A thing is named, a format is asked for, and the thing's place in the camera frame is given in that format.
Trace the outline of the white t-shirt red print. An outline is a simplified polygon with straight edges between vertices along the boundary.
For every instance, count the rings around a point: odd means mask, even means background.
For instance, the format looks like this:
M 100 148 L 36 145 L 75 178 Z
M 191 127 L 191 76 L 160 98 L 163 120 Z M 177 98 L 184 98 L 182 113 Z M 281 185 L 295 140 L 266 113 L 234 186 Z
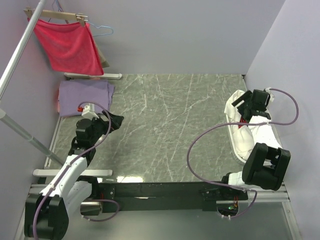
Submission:
M 232 103 L 244 93 L 243 90 L 238 89 L 226 101 L 224 114 L 228 123 L 241 121 L 241 114 Z M 269 124 L 261 126 L 229 125 L 228 134 L 235 158 L 241 164 L 246 163 L 256 143 L 265 143 L 275 149 L 281 147 L 272 126 Z

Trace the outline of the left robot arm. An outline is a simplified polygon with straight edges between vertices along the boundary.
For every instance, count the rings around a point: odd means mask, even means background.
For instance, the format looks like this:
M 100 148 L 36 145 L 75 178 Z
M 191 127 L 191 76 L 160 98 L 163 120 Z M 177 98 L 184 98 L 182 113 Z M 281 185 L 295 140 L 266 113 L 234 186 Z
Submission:
M 96 177 L 83 175 L 93 160 L 96 148 L 108 134 L 118 130 L 124 117 L 104 110 L 107 120 L 93 114 L 76 123 L 75 137 L 65 163 L 53 180 L 25 202 L 24 235 L 36 240 L 61 240 L 71 215 L 83 201 L 100 202 L 101 191 Z

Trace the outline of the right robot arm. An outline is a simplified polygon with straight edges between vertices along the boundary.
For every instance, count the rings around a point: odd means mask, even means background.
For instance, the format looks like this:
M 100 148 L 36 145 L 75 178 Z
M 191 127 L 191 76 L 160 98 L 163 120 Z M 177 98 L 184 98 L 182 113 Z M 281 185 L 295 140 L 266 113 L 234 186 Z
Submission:
M 274 100 L 270 89 L 236 90 L 226 101 L 224 114 L 239 172 L 227 173 L 219 187 L 222 198 L 230 200 L 237 187 L 257 186 L 277 191 L 282 185 L 291 153 L 277 140 L 268 105 Z

